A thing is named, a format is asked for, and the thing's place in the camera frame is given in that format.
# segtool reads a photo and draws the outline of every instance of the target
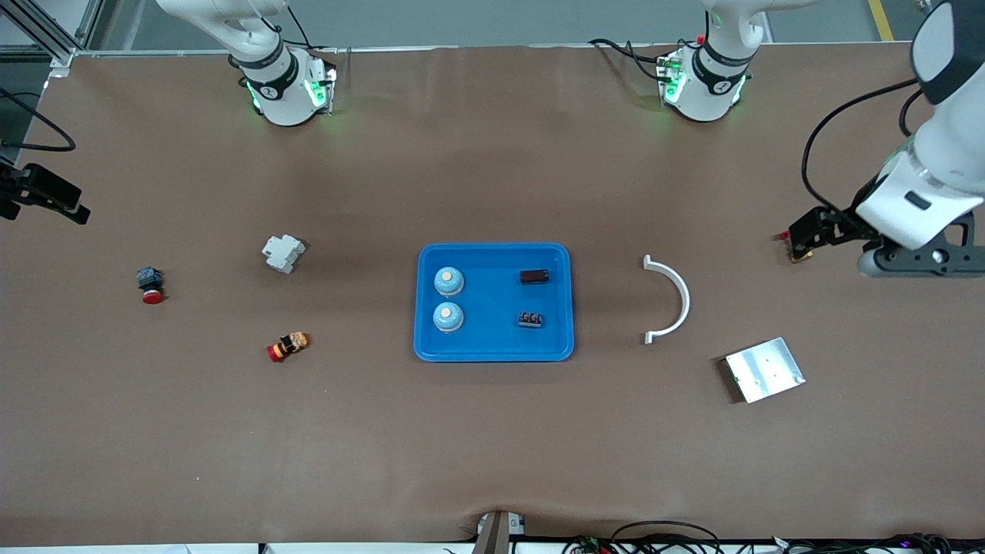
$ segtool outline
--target gray floor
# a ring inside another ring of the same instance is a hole
[[[886,0],[919,14],[909,0]],[[585,42],[591,38],[674,42],[704,27],[696,0],[293,0],[311,41],[327,46],[492,46]],[[214,40],[165,14],[154,0],[118,0],[98,49],[213,49]],[[272,21],[300,38],[282,14]],[[777,41],[878,40],[867,0],[825,0],[770,14]]]

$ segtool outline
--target small black box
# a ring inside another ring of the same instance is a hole
[[[539,313],[521,312],[518,322],[521,327],[540,327],[544,324],[544,317]]]
[[[551,282],[551,274],[547,269],[528,269],[520,272],[521,285],[539,285]]]

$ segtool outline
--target light blue cylindrical object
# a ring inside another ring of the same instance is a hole
[[[462,313],[462,309],[457,304],[442,302],[434,309],[433,319],[435,327],[446,333],[450,333],[457,331],[462,326],[462,321],[465,320],[465,314]]]
[[[444,297],[453,297],[462,292],[465,277],[454,267],[442,267],[434,274],[434,288]]]

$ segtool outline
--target metal plate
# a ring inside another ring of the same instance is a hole
[[[746,402],[756,402],[805,382],[783,338],[725,357],[725,365]]]

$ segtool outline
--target blue tray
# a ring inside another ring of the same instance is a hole
[[[465,277],[462,292],[445,299],[434,274],[445,266]],[[520,285],[520,271],[547,269],[551,282]],[[462,327],[444,333],[431,316],[442,302],[462,308]],[[544,316],[540,328],[521,327],[521,312]],[[571,258],[553,242],[431,244],[418,258],[414,351],[426,362],[560,362],[574,351]]]

